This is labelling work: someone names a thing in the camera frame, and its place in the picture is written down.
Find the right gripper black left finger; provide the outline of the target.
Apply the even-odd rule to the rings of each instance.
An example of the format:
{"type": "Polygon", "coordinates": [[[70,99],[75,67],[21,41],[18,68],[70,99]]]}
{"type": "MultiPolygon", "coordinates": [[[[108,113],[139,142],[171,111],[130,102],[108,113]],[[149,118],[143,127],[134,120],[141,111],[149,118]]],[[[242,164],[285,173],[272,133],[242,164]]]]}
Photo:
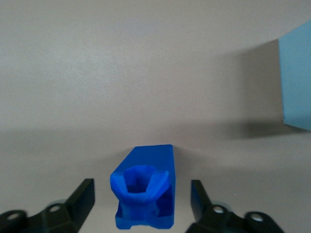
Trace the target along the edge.
{"type": "Polygon", "coordinates": [[[84,179],[64,203],[47,206],[34,216],[24,210],[0,215],[2,233],[77,233],[95,204],[94,179],[84,179]]]}

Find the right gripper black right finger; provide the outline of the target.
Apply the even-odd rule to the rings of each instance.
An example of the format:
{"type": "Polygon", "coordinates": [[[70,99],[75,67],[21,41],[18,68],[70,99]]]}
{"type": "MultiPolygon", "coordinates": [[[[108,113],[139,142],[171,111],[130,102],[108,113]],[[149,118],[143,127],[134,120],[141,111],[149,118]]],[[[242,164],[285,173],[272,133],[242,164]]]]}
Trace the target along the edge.
{"type": "Polygon", "coordinates": [[[188,233],[282,233],[280,226],[267,214],[247,212],[244,217],[210,200],[200,180],[191,181],[190,203],[195,222],[188,233]]]}

